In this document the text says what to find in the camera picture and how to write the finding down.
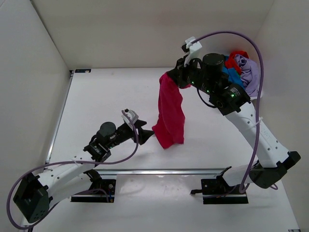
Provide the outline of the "crimson red t-shirt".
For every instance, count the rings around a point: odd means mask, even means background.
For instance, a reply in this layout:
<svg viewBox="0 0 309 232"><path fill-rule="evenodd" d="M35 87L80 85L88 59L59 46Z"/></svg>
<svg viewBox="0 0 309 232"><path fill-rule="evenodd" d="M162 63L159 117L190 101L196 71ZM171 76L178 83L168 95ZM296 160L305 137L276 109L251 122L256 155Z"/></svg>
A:
<svg viewBox="0 0 309 232"><path fill-rule="evenodd" d="M184 143L183 97L167 73L160 77L159 83L158 120L152 130L162 148L168 149L174 144Z"/></svg>

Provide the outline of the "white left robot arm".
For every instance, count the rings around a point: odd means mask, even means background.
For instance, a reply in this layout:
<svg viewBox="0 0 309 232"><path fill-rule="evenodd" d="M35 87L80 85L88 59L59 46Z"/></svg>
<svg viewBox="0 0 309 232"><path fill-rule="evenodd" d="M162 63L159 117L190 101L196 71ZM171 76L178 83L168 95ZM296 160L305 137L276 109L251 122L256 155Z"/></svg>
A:
<svg viewBox="0 0 309 232"><path fill-rule="evenodd" d="M144 144L154 135L152 130L144 130L143 120L124 119L121 126L104 122L97 133L84 147L82 154L73 160L49 165L49 170L35 175L30 172L18 181L18 189L13 202L19 208L28 223L43 219L53 206L60 201L80 192L102 192L102 178L95 170L104 164L111 155L111 149L127 140L136 145Z"/></svg>

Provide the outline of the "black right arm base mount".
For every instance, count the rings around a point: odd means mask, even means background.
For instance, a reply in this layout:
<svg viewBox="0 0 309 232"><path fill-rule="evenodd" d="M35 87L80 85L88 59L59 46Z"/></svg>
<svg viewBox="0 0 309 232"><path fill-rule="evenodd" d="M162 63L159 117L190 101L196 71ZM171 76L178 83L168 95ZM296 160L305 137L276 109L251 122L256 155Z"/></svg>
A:
<svg viewBox="0 0 309 232"><path fill-rule="evenodd" d="M202 194L203 204L248 204L248 197L239 192L239 185L230 187L223 179L231 168L225 168L215 178L201 179L201 189L191 190L190 195Z"/></svg>

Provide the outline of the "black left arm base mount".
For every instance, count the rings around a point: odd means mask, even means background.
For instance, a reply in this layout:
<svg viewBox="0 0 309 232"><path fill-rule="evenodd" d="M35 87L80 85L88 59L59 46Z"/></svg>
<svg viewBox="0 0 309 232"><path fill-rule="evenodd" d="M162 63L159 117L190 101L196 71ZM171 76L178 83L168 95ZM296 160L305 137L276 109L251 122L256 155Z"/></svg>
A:
<svg viewBox="0 0 309 232"><path fill-rule="evenodd" d="M88 190L72 195L73 203L114 203L116 190L116 176L100 174L96 170L85 172L91 185Z"/></svg>

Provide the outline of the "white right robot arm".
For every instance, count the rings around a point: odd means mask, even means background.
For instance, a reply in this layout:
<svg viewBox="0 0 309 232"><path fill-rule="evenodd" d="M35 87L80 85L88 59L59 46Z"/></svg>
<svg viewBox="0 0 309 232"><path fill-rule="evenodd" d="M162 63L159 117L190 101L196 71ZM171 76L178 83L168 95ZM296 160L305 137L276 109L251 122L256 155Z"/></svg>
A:
<svg viewBox="0 0 309 232"><path fill-rule="evenodd" d="M222 71L224 61L225 57L216 53L207 54L203 59L194 58L188 64L185 58L180 58L175 68L168 71L168 76L180 88L192 85L208 94L211 107L218 109L253 148L248 165L229 168L220 175L216 182L218 191L226 194L239 186L243 193L244 184L250 183L263 189L273 188L301 156L297 151L289 151L275 138L258 116L257 105Z"/></svg>

